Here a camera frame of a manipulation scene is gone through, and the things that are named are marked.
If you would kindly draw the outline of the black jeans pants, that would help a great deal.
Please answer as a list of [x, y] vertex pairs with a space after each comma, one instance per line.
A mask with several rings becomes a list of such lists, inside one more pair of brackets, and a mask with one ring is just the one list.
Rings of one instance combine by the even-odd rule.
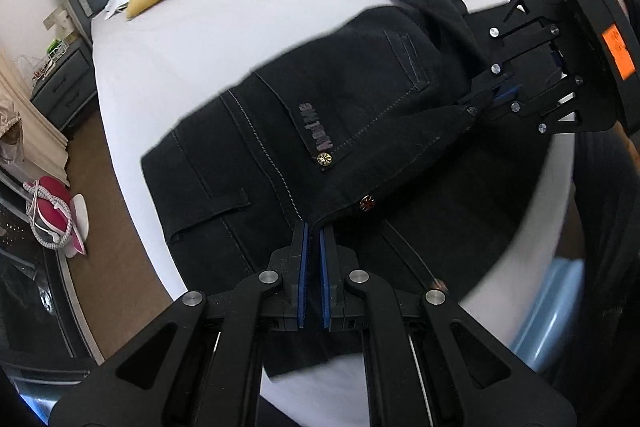
[[172, 259], [194, 291], [230, 291], [332, 228], [363, 270], [463, 299], [506, 252], [550, 142], [493, 120], [498, 9], [390, 0], [256, 68], [142, 157]]

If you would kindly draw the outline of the red and white bag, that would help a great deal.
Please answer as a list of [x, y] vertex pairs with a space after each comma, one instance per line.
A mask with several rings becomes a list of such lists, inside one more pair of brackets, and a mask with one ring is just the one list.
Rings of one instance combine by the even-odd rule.
[[85, 197], [70, 190], [53, 176], [23, 183], [26, 216], [37, 242], [66, 258], [85, 256], [89, 216]]

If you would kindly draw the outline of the beige curtain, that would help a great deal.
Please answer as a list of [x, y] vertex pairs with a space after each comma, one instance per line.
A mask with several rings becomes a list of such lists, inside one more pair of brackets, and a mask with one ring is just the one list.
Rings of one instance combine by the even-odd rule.
[[4, 54], [1, 54], [1, 102], [11, 102], [22, 118], [24, 160], [17, 163], [17, 173], [29, 179], [47, 174], [68, 185], [68, 140], [29, 101], [17, 67]]

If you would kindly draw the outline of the dark grey nightstand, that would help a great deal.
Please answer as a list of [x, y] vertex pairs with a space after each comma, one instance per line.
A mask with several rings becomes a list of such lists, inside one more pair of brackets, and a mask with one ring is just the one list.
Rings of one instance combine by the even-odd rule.
[[98, 90], [90, 46], [74, 41], [46, 77], [35, 84], [32, 104], [70, 139], [98, 109]]

